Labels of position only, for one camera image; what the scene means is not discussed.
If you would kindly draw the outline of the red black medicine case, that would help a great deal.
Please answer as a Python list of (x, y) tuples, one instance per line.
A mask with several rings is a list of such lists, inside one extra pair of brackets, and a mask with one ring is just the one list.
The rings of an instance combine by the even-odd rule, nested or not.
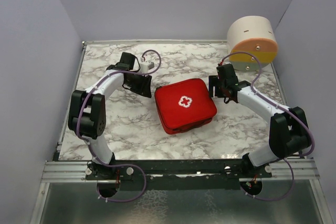
[(157, 88), (156, 108), (164, 131), (179, 134), (211, 122), (217, 108), (202, 79), (187, 79)]

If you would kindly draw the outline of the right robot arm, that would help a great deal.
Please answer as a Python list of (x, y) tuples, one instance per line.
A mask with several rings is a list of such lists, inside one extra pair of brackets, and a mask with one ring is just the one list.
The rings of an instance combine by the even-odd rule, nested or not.
[(269, 139), (264, 146), (243, 156), (241, 171), (254, 177), (260, 166), (276, 162), (312, 146), (305, 112), (290, 108), (259, 92), (248, 81), (239, 81), (232, 64), (216, 67), (217, 75), (209, 76), (209, 96), (223, 98), (224, 103), (239, 103), (257, 113), (269, 124)]

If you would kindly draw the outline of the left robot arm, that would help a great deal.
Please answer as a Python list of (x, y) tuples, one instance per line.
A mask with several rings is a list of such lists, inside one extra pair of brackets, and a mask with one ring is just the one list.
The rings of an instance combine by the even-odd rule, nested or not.
[(162, 59), (155, 50), (145, 51), (141, 58), (123, 52), (119, 62), (106, 68), (103, 76), (84, 90), (73, 91), (70, 99), (68, 129), (89, 148), (92, 161), (99, 164), (98, 173), (104, 179), (115, 175), (114, 153), (104, 137), (106, 100), (118, 88), (151, 98), (151, 74), (158, 71)]

